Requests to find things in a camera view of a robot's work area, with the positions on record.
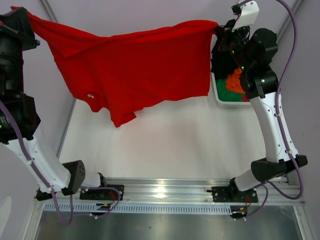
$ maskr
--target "green cloth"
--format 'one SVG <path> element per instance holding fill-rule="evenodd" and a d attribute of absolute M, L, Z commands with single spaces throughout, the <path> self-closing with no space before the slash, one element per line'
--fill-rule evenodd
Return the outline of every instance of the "green cloth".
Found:
<path fill-rule="evenodd" d="M 228 91 L 226 88 L 226 80 L 227 78 L 219 79 L 215 82 L 218 98 L 223 102 L 243 102 L 242 97 L 244 94 Z"/>

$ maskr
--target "plastic container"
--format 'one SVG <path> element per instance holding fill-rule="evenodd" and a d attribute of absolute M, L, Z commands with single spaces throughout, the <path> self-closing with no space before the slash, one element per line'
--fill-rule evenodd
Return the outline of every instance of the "plastic container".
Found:
<path fill-rule="evenodd" d="M 237 108 L 249 108 L 251 103 L 249 101 L 221 101 L 218 97 L 217 84 L 215 75 L 211 72 L 211 80 L 214 91 L 214 97 L 218 103 L 218 107 L 223 109 L 237 109 Z"/>

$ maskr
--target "perforated metal strip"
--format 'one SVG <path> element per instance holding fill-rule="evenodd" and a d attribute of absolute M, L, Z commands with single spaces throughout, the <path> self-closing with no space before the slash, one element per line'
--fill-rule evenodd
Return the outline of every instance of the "perforated metal strip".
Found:
<path fill-rule="evenodd" d="M 68 202 L 59 204 L 62 212 L 70 211 Z M 73 204 L 75 212 L 100 212 L 107 210 L 99 210 L 101 206 L 93 202 L 77 202 Z M 56 211 L 55 205 L 51 202 L 47 203 L 45 211 Z M 186 204 L 135 204 L 120 203 L 114 210 L 114 213 L 134 213 L 134 214 L 197 214 L 197 215 L 231 215 L 230 206 L 227 205 L 186 205 Z"/>

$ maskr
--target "white table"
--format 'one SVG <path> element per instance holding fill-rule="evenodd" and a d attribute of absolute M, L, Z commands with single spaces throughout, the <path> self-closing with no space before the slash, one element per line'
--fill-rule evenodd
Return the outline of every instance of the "white table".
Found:
<path fill-rule="evenodd" d="M 77 100 L 60 154 L 108 178 L 230 179 L 265 157 L 251 107 L 218 108 L 207 97 L 165 101 L 116 128 L 109 111 Z"/>

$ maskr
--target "red garment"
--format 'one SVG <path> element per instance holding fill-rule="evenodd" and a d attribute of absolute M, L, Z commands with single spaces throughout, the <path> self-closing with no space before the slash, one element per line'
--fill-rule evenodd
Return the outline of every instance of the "red garment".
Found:
<path fill-rule="evenodd" d="M 164 100 L 208 95 L 216 22 L 192 20 L 101 37 L 30 13 L 29 19 L 48 42 L 72 95 L 93 112 L 109 109 L 116 127 L 134 119 L 135 111 Z"/>

